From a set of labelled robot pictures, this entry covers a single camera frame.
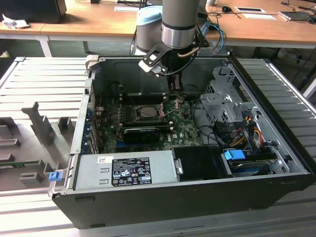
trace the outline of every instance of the desk leg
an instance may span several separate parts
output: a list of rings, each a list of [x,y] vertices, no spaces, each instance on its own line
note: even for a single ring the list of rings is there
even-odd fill
[[[38,36],[37,40],[40,42],[41,48],[45,57],[52,57],[50,48],[49,48],[49,39],[47,36]]]
[[[87,41],[83,41],[82,43],[83,43],[84,52],[85,53],[89,53],[90,50],[89,50],[88,42]]]
[[[309,99],[314,94],[315,91],[316,91],[316,78],[313,80],[310,86],[307,87],[303,95],[305,96],[306,99]]]

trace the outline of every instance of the blue latch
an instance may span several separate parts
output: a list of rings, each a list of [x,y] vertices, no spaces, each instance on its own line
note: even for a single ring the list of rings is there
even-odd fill
[[[224,152],[226,160],[246,159],[242,150],[228,150]]]
[[[49,174],[48,180],[52,181],[62,181],[63,180],[63,171],[55,171]]]

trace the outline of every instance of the wooden desk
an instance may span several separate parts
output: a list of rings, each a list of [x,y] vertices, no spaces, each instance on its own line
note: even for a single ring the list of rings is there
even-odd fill
[[[276,20],[247,19],[242,14],[239,19],[235,14],[221,14],[219,25],[226,33],[227,45],[242,46],[270,46],[314,48],[316,46],[316,25],[308,22],[288,21],[279,11],[292,11],[289,6],[281,5],[280,0],[221,0],[227,3],[234,12],[235,6],[262,8],[272,14]],[[312,7],[314,4],[304,1],[291,0],[291,6],[298,10],[298,6]],[[222,6],[206,7],[208,12],[222,12]],[[210,19],[216,23],[216,18],[210,15]],[[206,36],[209,40],[218,40],[218,33],[209,32]]]
[[[50,40],[85,41],[121,41],[131,42],[135,31],[136,12],[115,12],[115,3],[100,2],[90,4],[89,0],[65,0],[67,15],[61,24],[34,23],[30,28],[11,30],[0,26],[0,38],[39,40],[45,56],[51,56]],[[280,4],[280,0],[221,0],[234,12],[235,6],[263,8],[266,14],[278,14],[279,11],[291,11],[291,7]],[[291,0],[291,5],[312,7],[312,3]],[[222,6],[207,7],[208,11],[222,11]],[[276,20],[246,19],[239,14],[221,14],[219,24],[226,33],[226,45],[314,48],[316,46],[316,26],[308,22],[287,22],[280,15],[273,15]],[[208,32],[208,40],[216,43],[217,31]]]
[[[41,33],[63,36],[133,37],[136,12],[114,11],[115,3],[90,4],[66,0],[67,14],[61,24],[45,24]]]

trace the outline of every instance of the sticker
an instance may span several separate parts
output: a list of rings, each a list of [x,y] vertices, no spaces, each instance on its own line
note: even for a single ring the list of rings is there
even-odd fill
[[[98,157],[98,164],[101,163],[112,163],[113,156],[111,157]]]
[[[149,157],[112,159],[111,161],[114,187],[152,183]]]

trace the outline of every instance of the circuit board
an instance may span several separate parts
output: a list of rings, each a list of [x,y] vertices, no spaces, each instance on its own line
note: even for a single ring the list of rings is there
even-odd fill
[[[139,114],[134,115],[133,109],[135,107],[140,111]],[[179,146],[202,145],[198,130],[191,120],[189,101],[176,99],[165,100],[160,104],[127,106],[120,103],[120,101],[112,100],[105,108],[103,112],[104,124],[99,126],[99,131],[102,131],[102,143],[104,144],[103,153],[161,151]],[[143,119],[142,126],[133,127],[133,129],[143,128],[146,122],[151,123],[154,120],[166,122],[171,125],[146,126],[151,128],[168,128],[168,130],[158,134],[159,139],[155,142],[126,144],[123,134],[124,131],[130,128],[127,125],[123,126],[121,123],[124,120],[122,118],[123,111],[127,111],[126,113],[131,121],[135,121],[135,118]]]

